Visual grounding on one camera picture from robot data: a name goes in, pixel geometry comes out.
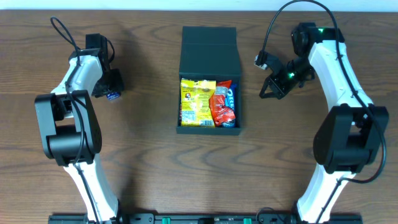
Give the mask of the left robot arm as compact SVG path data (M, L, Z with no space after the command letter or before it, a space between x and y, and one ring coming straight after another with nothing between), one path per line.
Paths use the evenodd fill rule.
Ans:
M44 154L63 167L86 205L83 215L53 214L49 223L122 223L119 200L111 190L100 159L102 134L91 98L121 96L124 83L111 68L112 43L101 34L86 35L85 48L73 52L70 68L49 94L34 106Z

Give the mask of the blue Oreo cookie pack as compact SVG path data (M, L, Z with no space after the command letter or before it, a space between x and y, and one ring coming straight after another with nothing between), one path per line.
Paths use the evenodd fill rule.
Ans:
M225 106L227 106L228 108L231 108L233 110L233 112L235 112L235 96L236 96L236 87L237 84L231 84L226 98L225 98ZM231 119L225 123L222 124L223 128L235 128L236 127L236 119Z

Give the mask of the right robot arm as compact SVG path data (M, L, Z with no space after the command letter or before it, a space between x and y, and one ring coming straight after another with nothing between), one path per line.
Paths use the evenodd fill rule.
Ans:
M384 131L389 113L375 106L359 84L346 54L343 34L337 27L318 27L301 22L291 32L297 58L283 64L261 49L254 64L272 73L265 79L261 98L285 97L295 86L318 78L328 105L328 114L313 139L316 168L305 193L297 200L287 223L349 222L335 218L331 209L347 183L366 184L384 168L366 179L356 179L377 153L386 152Z

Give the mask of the red snack packet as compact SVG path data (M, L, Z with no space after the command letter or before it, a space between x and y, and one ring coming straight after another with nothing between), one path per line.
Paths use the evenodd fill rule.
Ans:
M215 92L209 99L209 107L216 127L234 121L236 118L233 109L225 103L231 84L231 80L217 82Z

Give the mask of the yellow snack packet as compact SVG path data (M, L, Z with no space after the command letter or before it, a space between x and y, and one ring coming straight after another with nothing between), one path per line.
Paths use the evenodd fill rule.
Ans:
M181 126L215 127L209 104L215 90L216 82L212 80L181 79Z

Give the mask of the dark green hinged gift box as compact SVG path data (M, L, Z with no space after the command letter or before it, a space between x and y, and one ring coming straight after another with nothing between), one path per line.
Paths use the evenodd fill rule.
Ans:
M235 127L206 128L177 124L178 134L237 136L243 129L241 103L242 68L234 27L184 26L180 54L179 79L231 80L234 94Z

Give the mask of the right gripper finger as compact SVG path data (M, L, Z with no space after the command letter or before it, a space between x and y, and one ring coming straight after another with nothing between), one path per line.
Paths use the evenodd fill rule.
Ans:
M270 81L271 81L270 77L267 77L264 80L264 84L263 84L263 86L261 88L261 91L259 93L259 97L260 98L273 98L274 97L274 92L272 90L269 91L269 92L266 92L267 88L269 87Z
M269 87L267 88L266 92L269 92L271 90L274 92L273 98L277 98L278 100L280 100L281 98L283 98L285 96L283 91L278 86L276 86L274 84L269 84Z

